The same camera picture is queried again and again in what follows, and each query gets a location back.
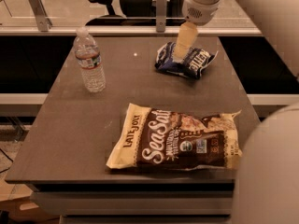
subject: brown tabletop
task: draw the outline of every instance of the brown tabletop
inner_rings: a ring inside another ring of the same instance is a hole
[[[232,180],[234,172],[111,172],[107,158],[117,143],[129,103],[198,117],[242,110],[236,119],[244,146],[258,117],[217,37],[195,46],[219,51],[200,80],[158,73],[158,48],[175,37],[97,37],[107,87],[88,93],[71,51],[7,174],[9,183],[121,184]]]

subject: water bottle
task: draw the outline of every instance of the water bottle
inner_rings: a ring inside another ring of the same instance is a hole
[[[85,27],[77,29],[74,50],[86,89],[89,92],[102,91],[106,80],[100,49]]]

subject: bottle cap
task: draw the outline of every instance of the bottle cap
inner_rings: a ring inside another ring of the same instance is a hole
[[[77,36],[80,37],[86,37],[88,35],[88,30],[86,29],[86,27],[80,27],[77,29]]]

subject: bottle label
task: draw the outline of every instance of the bottle label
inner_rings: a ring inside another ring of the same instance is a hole
[[[82,69],[94,69],[101,64],[101,56],[99,54],[84,58],[77,56],[77,60]]]

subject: desk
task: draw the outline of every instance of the desk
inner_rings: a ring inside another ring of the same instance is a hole
[[[6,181],[28,185],[35,202],[59,215],[229,214],[234,171],[137,173],[106,167],[129,103],[198,117],[242,110],[235,122],[244,147],[259,120],[218,38],[199,37],[195,43],[219,51],[200,80],[155,70],[157,49],[175,37],[96,40],[107,87],[87,93],[70,52]],[[196,208],[188,208],[190,202]]]

